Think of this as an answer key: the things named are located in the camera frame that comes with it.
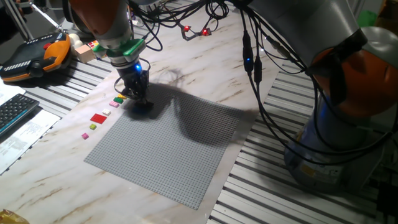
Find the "black keyboard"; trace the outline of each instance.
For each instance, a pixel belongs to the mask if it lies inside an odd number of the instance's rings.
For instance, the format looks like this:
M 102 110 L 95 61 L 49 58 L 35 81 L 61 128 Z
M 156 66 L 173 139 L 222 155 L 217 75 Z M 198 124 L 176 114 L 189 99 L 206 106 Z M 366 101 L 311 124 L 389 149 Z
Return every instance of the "black keyboard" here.
M 33 100 L 22 94 L 17 94 L 0 106 L 0 136 L 10 130 L 15 124 L 20 122 L 25 116 L 33 112 L 39 105 L 37 100 Z

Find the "paper sheet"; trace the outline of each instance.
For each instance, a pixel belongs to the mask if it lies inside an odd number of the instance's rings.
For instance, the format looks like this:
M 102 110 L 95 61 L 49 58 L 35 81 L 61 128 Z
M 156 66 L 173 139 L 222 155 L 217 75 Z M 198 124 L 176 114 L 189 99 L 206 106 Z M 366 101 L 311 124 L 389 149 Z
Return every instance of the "paper sheet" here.
M 23 90 L 19 86 L 10 86 L 0 81 L 0 105 L 5 103 L 7 100 L 11 99 L 13 96 L 17 95 L 18 93 L 24 94 L 25 90 Z
M 11 166 L 28 148 L 49 130 L 60 118 L 41 110 L 14 134 L 0 144 L 0 174 Z

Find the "lego brick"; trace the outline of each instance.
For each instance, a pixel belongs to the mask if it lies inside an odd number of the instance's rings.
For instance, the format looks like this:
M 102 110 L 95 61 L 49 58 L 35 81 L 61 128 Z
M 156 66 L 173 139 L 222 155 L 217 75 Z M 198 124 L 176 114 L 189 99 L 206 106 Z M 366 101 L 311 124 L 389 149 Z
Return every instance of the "lego brick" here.
M 122 94 L 119 94 L 119 95 L 118 95 L 118 98 L 120 98 L 120 99 L 122 99 L 122 100 L 126 100 L 126 99 L 127 99 L 127 97 L 123 96 Z
M 103 124 L 105 120 L 106 117 L 99 114 L 94 114 L 94 116 L 90 119 L 90 121 L 94 121 L 98 124 Z
M 154 107 L 125 111 L 85 162 L 198 209 L 243 111 L 159 86 L 148 97 Z
M 105 114 L 106 116 L 109 116 L 109 115 L 111 114 L 111 111 L 110 111 L 110 110 L 107 110 L 107 109 L 104 109 L 104 110 L 102 111 L 102 113 Z
M 118 108 L 118 107 L 119 107 L 119 103 L 117 103 L 117 102 L 115 102 L 115 101 L 110 102 L 109 105 L 110 105 L 110 106 L 113 106 L 113 107 L 115 107 L 115 108 Z
M 91 130 L 95 130 L 96 128 L 97 128 L 97 125 L 95 125 L 95 124 L 90 125 Z
M 84 140 L 88 139 L 88 134 L 87 133 L 84 133 L 81 136 L 83 137 Z
M 113 99 L 113 101 L 117 102 L 117 103 L 123 103 L 123 99 L 119 98 L 119 97 L 115 97 Z

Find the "blue led light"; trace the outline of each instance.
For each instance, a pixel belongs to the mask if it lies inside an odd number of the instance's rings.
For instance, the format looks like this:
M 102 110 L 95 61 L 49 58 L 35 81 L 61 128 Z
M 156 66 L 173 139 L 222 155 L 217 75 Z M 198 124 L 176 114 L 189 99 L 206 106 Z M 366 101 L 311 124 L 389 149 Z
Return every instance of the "blue led light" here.
M 138 64 L 137 64 L 137 65 L 136 65 L 136 69 L 137 69 L 138 72 L 140 72 L 140 71 L 142 70 L 141 65 L 138 65 Z

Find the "white marble surface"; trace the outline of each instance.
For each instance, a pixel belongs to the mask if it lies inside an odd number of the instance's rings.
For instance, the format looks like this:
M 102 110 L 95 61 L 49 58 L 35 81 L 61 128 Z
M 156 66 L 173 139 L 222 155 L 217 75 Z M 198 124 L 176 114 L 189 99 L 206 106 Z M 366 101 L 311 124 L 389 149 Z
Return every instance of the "white marble surface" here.
M 185 24 L 201 29 L 203 11 Z M 197 223 L 204 224 L 251 128 L 258 108 L 242 62 L 240 15 L 230 12 L 212 36 L 186 42 L 180 30 L 162 27 L 163 52 L 145 50 L 152 63 L 150 80 L 242 109 L 246 112 L 228 146 L 198 210 L 153 193 L 83 162 L 124 111 L 108 103 L 117 95 L 112 72 L 8 172 L 0 176 L 0 208 L 12 210 L 35 223 Z M 261 86 L 264 99 L 277 75 L 263 58 Z M 112 114 L 95 131 L 89 129 L 94 113 Z M 88 133 L 85 141 L 81 137 Z

